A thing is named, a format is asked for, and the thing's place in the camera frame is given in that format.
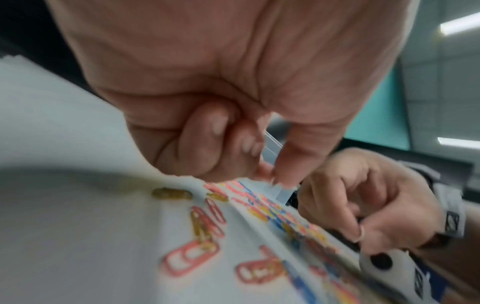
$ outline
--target teal wall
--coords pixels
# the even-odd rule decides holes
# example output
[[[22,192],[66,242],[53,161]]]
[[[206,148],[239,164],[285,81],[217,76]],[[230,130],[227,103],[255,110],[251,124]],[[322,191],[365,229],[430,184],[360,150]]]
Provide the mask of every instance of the teal wall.
[[[409,150],[407,117],[397,73],[391,71],[348,127],[346,138]]]

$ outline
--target black circle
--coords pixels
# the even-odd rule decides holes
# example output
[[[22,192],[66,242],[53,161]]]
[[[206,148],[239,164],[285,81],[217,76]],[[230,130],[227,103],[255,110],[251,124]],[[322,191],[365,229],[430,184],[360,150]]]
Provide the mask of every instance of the black circle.
[[[389,270],[394,265],[394,261],[386,253],[372,255],[370,257],[370,261],[376,268],[380,270]]]

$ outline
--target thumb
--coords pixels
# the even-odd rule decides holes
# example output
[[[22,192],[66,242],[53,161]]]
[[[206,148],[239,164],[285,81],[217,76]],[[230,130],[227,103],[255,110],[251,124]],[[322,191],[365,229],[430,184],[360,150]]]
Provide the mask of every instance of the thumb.
[[[298,185],[323,163],[342,138],[347,123],[292,124],[275,162],[275,183],[285,188]]]
[[[362,253],[374,255],[398,248],[416,248],[430,240],[437,229],[435,210],[400,193],[384,208],[366,217],[360,225]]]

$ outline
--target logo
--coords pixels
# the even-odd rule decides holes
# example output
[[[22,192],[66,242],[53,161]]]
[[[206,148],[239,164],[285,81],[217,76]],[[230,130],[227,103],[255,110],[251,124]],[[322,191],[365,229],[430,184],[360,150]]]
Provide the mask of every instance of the logo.
[[[447,211],[445,232],[457,232],[459,230],[460,216],[458,213]]]
[[[422,273],[415,268],[415,281],[414,281],[415,293],[418,295],[419,298],[424,298],[424,277]]]

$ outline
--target ceiling light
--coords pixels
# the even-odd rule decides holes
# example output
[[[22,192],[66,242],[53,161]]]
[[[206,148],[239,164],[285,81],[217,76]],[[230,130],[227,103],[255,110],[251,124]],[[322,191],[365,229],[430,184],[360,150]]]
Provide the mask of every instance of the ceiling light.
[[[478,27],[480,27],[480,13],[442,23],[440,25],[440,32],[448,36]]]
[[[455,138],[444,138],[444,137],[438,137],[437,139],[442,146],[452,146],[452,147],[480,150],[480,141],[477,141],[477,140],[466,140],[466,139],[455,139]]]

